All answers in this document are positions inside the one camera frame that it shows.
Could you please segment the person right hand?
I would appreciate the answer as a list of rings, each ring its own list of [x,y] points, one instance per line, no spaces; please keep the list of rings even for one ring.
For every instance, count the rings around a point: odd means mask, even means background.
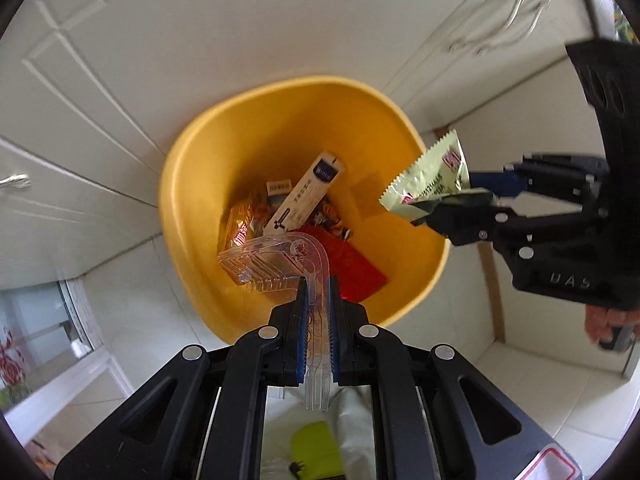
[[[613,338],[616,327],[631,326],[634,334],[639,335],[640,315],[638,311],[620,311],[596,306],[585,306],[585,332],[589,339],[597,344]]]

